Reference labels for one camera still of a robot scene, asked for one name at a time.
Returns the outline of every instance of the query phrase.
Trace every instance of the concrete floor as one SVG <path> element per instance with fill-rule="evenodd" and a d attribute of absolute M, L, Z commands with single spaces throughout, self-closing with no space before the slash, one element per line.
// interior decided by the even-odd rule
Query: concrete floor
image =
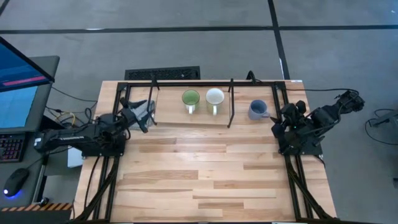
<path fill-rule="evenodd" d="M 280 26 L 398 24 L 394 0 L 274 0 Z M 266 0 L 11 0 L 0 30 L 170 26 L 270 26 Z M 291 79 L 307 88 L 354 88 L 366 101 L 323 141 L 337 214 L 344 220 L 396 223 L 398 147 L 370 140 L 364 123 L 378 108 L 398 108 L 398 30 L 282 31 Z M 3 35 L 28 56 L 59 55 L 55 87 L 96 99 L 103 80 L 125 69 L 199 65 L 202 79 L 281 79 L 273 31 Z M 307 96 L 311 108 L 333 104 L 341 92 Z M 81 111 L 90 104 L 51 92 L 49 106 Z M 389 125 L 371 134 L 398 142 Z M 75 188 L 76 175 L 54 178 Z M 49 187 L 55 201 L 60 193 Z M 73 198 L 74 192 L 67 195 Z"/>

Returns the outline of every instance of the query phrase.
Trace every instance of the computer monitor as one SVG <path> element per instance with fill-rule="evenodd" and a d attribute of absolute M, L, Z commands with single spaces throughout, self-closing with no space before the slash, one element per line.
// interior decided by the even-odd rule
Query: computer monitor
<path fill-rule="evenodd" d="M 51 82 L 53 77 L 0 37 L 0 92 Z"/>

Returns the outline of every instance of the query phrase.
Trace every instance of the gray mug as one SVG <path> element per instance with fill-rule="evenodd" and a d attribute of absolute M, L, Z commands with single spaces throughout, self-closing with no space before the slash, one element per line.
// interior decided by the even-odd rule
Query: gray mug
<path fill-rule="evenodd" d="M 251 120 L 260 120 L 269 118 L 271 115 L 267 112 L 267 104 L 262 100 L 253 100 L 249 107 L 249 118 Z"/>

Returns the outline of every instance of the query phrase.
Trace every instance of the mug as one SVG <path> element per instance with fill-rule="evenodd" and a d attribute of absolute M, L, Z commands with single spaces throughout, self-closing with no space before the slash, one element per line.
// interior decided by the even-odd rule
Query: mug
<path fill-rule="evenodd" d="M 189 114 L 192 114 L 199 105 L 200 95 L 195 90 L 187 90 L 182 94 L 182 101 Z"/>
<path fill-rule="evenodd" d="M 267 104 L 264 101 L 253 100 L 249 107 L 249 118 L 251 120 L 269 118 L 271 115 L 267 112 L 267 108 Z"/>
<path fill-rule="evenodd" d="M 224 101 L 224 92 L 217 88 L 211 88 L 206 93 L 206 104 L 207 110 L 213 114 L 213 116 L 219 113 L 221 103 Z"/>

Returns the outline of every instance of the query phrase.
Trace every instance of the keyboard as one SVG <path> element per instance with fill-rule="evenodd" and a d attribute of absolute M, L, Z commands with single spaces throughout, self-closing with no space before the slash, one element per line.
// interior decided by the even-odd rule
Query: keyboard
<path fill-rule="evenodd" d="M 0 134 L 0 163 L 20 162 L 25 151 L 25 133 Z"/>
<path fill-rule="evenodd" d="M 156 80 L 199 80 L 200 68 L 193 66 L 126 70 L 124 79 L 152 80 L 152 75 L 156 77 Z"/>

